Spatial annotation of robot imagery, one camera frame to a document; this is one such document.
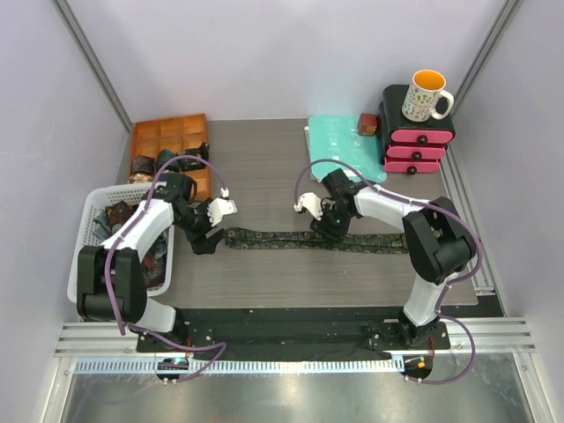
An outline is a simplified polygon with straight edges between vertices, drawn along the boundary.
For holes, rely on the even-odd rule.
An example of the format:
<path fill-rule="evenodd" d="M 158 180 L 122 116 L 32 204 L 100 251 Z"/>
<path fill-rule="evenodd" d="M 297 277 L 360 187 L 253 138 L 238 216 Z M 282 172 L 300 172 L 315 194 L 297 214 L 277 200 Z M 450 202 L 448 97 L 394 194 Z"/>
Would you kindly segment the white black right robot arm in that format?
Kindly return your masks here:
<path fill-rule="evenodd" d="M 337 169 L 323 178 L 329 197 L 294 196 L 296 212 L 308 212 L 310 228 L 328 241 L 342 241 L 351 218 L 380 220 L 403 232 L 415 271 L 411 294 L 398 316 L 401 343 L 416 348 L 427 343 L 440 320 L 446 292 L 460 281 L 473 258 L 481 258 L 479 240 L 446 197 L 406 197 L 365 180 L 354 182 Z"/>

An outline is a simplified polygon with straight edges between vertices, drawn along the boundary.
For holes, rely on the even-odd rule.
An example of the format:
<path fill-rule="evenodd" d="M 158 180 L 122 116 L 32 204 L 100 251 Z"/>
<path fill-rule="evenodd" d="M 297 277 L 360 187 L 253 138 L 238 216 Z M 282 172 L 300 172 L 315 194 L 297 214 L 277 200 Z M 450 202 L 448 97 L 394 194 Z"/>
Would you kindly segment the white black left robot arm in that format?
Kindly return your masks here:
<path fill-rule="evenodd" d="M 195 253 L 214 253 L 224 234 L 219 223 L 237 208 L 227 189 L 217 198 L 193 200 L 195 185 L 185 174 L 171 174 L 165 182 L 153 184 L 115 234 L 78 252 L 71 298 L 81 317 L 115 322 L 119 331 L 156 333 L 158 342 L 170 352 L 186 345 L 188 330 L 182 312 L 150 298 L 142 262 L 172 226 L 185 232 Z"/>

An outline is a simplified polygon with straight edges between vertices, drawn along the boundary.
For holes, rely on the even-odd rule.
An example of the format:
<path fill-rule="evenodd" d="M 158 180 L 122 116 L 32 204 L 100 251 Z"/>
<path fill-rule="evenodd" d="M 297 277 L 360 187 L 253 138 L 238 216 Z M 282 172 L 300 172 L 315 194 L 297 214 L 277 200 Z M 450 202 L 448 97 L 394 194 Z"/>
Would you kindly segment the dark floral patterned tie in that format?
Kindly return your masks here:
<path fill-rule="evenodd" d="M 342 241 L 327 241 L 313 231 L 260 232 L 231 227 L 226 230 L 225 244 L 239 250 L 308 249 L 383 255 L 408 253 L 403 234 L 348 234 Z"/>

